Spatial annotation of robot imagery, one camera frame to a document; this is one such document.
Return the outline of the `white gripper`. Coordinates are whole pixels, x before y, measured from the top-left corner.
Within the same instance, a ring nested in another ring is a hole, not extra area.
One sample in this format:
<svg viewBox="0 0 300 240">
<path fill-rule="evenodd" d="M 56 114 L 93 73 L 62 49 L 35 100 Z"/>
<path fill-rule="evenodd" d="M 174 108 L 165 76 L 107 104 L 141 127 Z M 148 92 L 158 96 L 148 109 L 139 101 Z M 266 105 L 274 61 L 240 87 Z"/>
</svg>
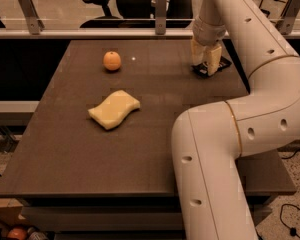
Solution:
<svg viewBox="0 0 300 240">
<path fill-rule="evenodd" d="M 217 42 L 222 40 L 225 35 L 225 25 L 215 25 L 212 23 L 207 23 L 200 16 L 197 16 L 194 21 L 192 31 L 192 64 L 194 66 L 197 66 L 202 63 L 205 50 L 203 46 L 207 46 L 205 51 L 205 62 L 207 63 L 208 75 L 212 76 L 217 72 L 219 68 L 222 56 L 222 46 Z"/>
</svg>

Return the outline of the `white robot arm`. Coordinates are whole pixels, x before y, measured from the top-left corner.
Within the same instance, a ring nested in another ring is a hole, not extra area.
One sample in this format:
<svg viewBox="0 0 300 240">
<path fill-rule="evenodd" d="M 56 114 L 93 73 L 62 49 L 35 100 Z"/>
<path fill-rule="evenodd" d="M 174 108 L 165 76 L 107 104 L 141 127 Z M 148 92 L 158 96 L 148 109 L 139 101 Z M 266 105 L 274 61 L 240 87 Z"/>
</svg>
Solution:
<svg viewBox="0 0 300 240">
<path fill-rule="evenodd" d="M 228 34 L 247 96 L 193 107 L 172 128 L 187 240 L 258 240 L 235 161 L 300 138 L 300 57 L 252 0 L 203 0 L 203 44 Z"/>
</svg>

